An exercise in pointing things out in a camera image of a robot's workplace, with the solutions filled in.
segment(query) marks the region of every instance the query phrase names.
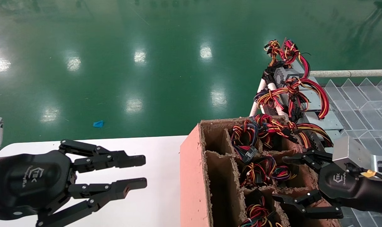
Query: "yellow tape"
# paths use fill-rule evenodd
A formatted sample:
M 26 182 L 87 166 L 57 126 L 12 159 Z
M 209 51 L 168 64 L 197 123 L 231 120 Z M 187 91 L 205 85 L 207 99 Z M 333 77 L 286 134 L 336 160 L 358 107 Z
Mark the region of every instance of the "yellow tape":
M 361 174 L 367 178 L 370 178 L 370 177 L 374 177 L 376 175 L 376 172 L 372 170 L 368 170 L 367 172 L 363 172 Z

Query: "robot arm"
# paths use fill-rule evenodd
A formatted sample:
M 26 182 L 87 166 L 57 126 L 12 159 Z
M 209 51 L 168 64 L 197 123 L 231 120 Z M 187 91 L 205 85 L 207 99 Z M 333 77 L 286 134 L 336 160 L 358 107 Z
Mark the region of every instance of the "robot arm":
M 313 219 L 343 218 L 340 207 L 382 213 L 382 175 L 378 173 L 382 172 L 382 157 L 370 154 L 354 139 L 337 140 L 333 155 L 311 150 L 283 161 L 306 164 L 318 174 L 318 190 L 298 198 L 273 195 L 286 210 Z M 321 198 L 332 207 L 310 207 Z
M 65 154 L 86 158 L 73 163 Z M 126 168 L 146 163 L 145 156 L 125 151 L 63 140 L 59 150 L 46 154 L 20 154 L 0 158 L 0 220 L 38 215 L 37 227 L 61 227 L 100 210 L 109 201 L 124 199 L 133 189 L 147 186 L 146 178 L 120 180 L 112 184 L 75 184 L 76 171 Z M 56 212 L 69 199 L 86 198 Z

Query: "cardboard box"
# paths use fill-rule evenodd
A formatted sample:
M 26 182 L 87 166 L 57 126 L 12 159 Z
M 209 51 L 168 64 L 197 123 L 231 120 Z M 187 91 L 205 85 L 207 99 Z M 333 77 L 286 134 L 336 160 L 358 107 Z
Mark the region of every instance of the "cardboard box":
M 283 117 L 275 116 L 280 122 Z M 201 121 L 180 147 L 180 208 L 181 227 L 236 227 L 247 219 L 246 202 L 253 191 L 240 187 L 239 177 L 243 163 L 237 157 L 229 136 L 229 129 L 240 125 L 245 118 Z M 300 145 L 286 139 L 282 151 L 263 151 L 261 141 L 256 148 L 259 156 L 272 155 L 276 161 L 283 156 L 303 152 Z M 286 187 L 271 185 L 260 187 L 266 203 L 272 205 L 278 215 L 276 221 L 283 227 L 340 227 L 339 221 L 302 220 L 282 210 L 271 195 L 305 195 L 317 188 L 317 174 L 306 165 L 301 165 L 296 178 L 287 181 Z M 314 204 L 329 206 L 325 200 Z

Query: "pink cardboard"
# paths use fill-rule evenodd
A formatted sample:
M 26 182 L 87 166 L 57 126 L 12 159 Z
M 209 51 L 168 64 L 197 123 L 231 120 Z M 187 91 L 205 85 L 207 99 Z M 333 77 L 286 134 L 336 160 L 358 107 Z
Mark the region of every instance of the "pink cardboard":
M 181 227 L 209 227 L 199 124 L 180 146 L 180 189 Z

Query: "white tabletop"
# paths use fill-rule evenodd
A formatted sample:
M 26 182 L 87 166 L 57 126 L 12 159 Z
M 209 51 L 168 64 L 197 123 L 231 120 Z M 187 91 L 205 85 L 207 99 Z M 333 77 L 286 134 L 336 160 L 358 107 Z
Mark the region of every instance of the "white tabletop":
M 77 174 L 76 183 L 112 183 L 145 177 L 148 186 L 129 191 L 123 200 L 107 203 L 99 211 L 69 227 L 179 227 L 180 226 L 180 145 L 187 136 L 82 140 L 110 151 L 125 150 L 128 155 L 146 156 L 146 164 L 132 168 L 109 168 Z M 0 157 L 17 154 L 43 154 L 57 149 L 60 142 L 14 143 L 0 151 Z M 68 155 L 72 160 L 83 158 Z M 83 200 L 71 199 L 61 209 Z M 34 227 L 37 216 L 0 221 L 0 227 Z

